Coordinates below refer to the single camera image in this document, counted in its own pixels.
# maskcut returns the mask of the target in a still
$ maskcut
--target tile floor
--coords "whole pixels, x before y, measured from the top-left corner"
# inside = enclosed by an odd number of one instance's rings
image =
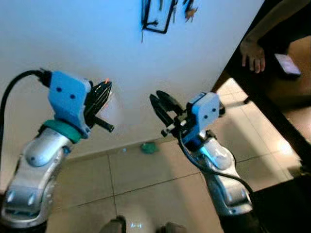
[[[210,128],[237,159],[237,171],[254,190],[284,182],[298,173],[289,144],[234,82],[219,91],[226,115]],[[160,152],[139,148],[68,161],[59,175],[49,233],[97,233],[116,214],[128,233],[154,233],[167,221],[191,233],[222,232],[206,184],[176,141]]]

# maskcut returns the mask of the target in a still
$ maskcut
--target smartphone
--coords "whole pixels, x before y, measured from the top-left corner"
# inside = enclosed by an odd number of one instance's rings
[[[289,55],[284,54],[274,54],[276,60],[280,64],[282,71],[288,76],[293,78],[298,78],[301,75],[300,69],[295,65],[293,60]]]

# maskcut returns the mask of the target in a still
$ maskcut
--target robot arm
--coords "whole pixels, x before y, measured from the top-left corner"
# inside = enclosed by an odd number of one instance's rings
[[[211,131],[206,131],[218,118],[218,95],[200,93],[183,110],[167,93],[157,91],[156,94],[150,100],[167,127],[161,133],[176,137],[183,153],[203,173],[224,232],[264,232],[253,212],[249,197],[253,191],[239,177],[234,156],[219,144]],[[176,113],[174,119],[167,114],[170,111]]]
[[[50,88],[49,101],[55,119],[46,121],[38,136],[23,150],[2,202],[1,224],[5,232],[44,232],[55,180],[73,145],[88,138],[94,124],[109,132],[114,129],[96,117],[108,100],[111,82],[93,86],[86,79],[61,71],[34,74]]]

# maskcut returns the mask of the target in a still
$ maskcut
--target white wall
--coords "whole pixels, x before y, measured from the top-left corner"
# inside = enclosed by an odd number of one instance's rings
[[[182,1],[166,35],[145,32],[141,0],[0,1],[0,93],[32,68],[64,70],[98,82],[109,77],[125,122],[114,133],[94,128],[71,157],[160,137],[148,96],[158,89],[182,103],[210,90],[263,0],[201,0],[185,24]],[[22,146],[52,117],[47,90],[22,81],[7,107],[2,180]]]

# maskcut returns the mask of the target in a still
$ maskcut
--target person's arm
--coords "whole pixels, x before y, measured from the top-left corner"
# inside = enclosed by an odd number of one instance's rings
[[[305,7],[311,0],[283,0],[248,33],[240,45],[242,54],[242,66],[246,66],[246,58],[249,58],[250,70],[256,73],[264,71],[264,51],[258,45],[258,40],[280,22],[288,19]]]

